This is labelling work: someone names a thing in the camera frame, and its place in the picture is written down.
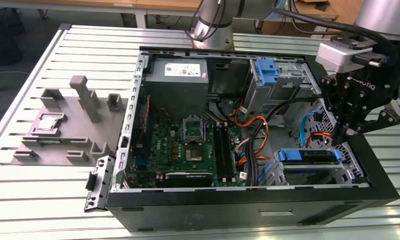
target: blue plastic latch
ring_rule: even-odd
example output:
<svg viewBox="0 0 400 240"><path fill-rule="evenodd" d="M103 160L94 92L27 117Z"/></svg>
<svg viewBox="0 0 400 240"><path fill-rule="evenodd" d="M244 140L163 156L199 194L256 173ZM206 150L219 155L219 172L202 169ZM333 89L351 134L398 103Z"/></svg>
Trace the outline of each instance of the blue plastic latch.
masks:
<svg viewBox="0 0 400 240"><path fill-rule="evenodd" d="M303 160L300 150L287 149L287 150L283 150L283 153L284 153L288 161L302 161Z"/></svg>
<svg viewBox="0 0 400 240"><path fill-rule="evenodd" d="M283 151L279 151L278 154L279 154L279 160L280 160L280 161L287 160L287 156L286 156L286 154L284 154Z"/></svg>
<svg viewBox="0 0 400 240"><path fill-rule="evenodd" d="M279 68L275 65L275 61L270 59L256 60L256 71L260 75L262 84L264 86L272 86L279 79Z"/></svg>
<svg viewBox="0 0 400 240"><path fill-rule="evenodd" d="M343 160L343 155L342 155L341 150L337 149L337 150L334 151L334 154L335 154L335 157L337 157L338 161L341 162L341 161Z"/></svg>

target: label sticker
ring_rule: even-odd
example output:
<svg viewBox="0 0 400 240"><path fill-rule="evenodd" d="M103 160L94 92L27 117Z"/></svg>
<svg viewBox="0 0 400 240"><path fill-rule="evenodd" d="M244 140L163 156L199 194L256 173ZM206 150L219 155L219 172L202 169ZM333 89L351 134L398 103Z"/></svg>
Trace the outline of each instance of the label sticker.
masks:
<svg viewBox="0 0 400 240"><path fill-rule="evenodd" d="M115 3L114 5L118 7L134 7L134 5L128 3Z"/></svg>
<svg viewBox="0 0 400 240"><path fill-rule="evenodd" d="M200 77L200 64L168 63L164 67L164 76Z"/></svg>
<svg viewBox="0 0 400 240"><path fill-rule="evenodd" d="M243 179L243 180L247 180L248 179L248 174L244 171L242 171L239 178Z"/></svg>
<svg viewBox="0 0 400 240"><path fill-rule="evenodd" d="M243 106L240 106L239 110L240 110L240 112L243 112L244 114L247 114L248 110Z"/></svg>

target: motherboard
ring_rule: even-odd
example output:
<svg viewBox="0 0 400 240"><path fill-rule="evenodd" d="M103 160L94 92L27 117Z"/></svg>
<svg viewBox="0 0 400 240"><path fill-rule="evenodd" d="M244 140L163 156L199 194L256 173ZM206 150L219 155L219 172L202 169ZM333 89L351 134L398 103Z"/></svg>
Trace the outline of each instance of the motherboard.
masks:
<svg viewBox="0 0 400 240"><path fill-rule="evenodd" d="M220 132L227 133L224 140ZM198 141L187 141L187 137L198 138ZM138 171L130 174L132 182L128 184L132 188L160 188L160 178L174 173L184 178L207 174L212 178L212 187L243 186L231 151L239 142L236 126L208 124L207 121L200 128L194 122L155 124L151 153L148 157L135 158Z"/></svg>

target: ram slot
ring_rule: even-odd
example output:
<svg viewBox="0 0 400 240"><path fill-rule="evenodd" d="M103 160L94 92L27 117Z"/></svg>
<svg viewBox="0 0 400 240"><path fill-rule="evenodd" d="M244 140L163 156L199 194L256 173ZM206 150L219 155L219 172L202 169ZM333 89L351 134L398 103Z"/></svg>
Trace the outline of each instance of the ram slot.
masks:
<svg viewBox="0 0 400 240"><path fill-rule="evenodd" d="M234 159L230 144L230 136L227 127L220 128L220 147L222 147L222 158L224 162L224 172L227 181L231 182L234 178Z"/></svg>
<svg viewBox="0 0 400 240"><path fill-rule="evenodd" d="M222 181L226 178L226 165L223 158L222 149L222 127L214 127L214 142L215 142L215 159L216 159L216 176L218 180Z"/></svg>

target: aluminum slotted table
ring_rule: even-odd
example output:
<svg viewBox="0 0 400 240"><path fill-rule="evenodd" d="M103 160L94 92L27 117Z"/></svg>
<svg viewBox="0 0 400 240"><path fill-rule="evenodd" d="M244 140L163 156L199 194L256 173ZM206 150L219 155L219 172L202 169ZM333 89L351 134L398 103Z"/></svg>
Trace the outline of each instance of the aluminum slotted table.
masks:
<svg viewBox="0 0 400 240"><path fill-rule="evenodd" d="M322 40L235 34L238 51L315 55ZM110 212L84 213L92 167L11 165L43 103L44 88L76 96L70 80L90 79L99 97L130 95L140 46L190 48L183 31L74 25L60 29L0 122L0 239L400 239L400 200L329 225L128 232ZM400 125L366 135L400 194Z"/></svg>

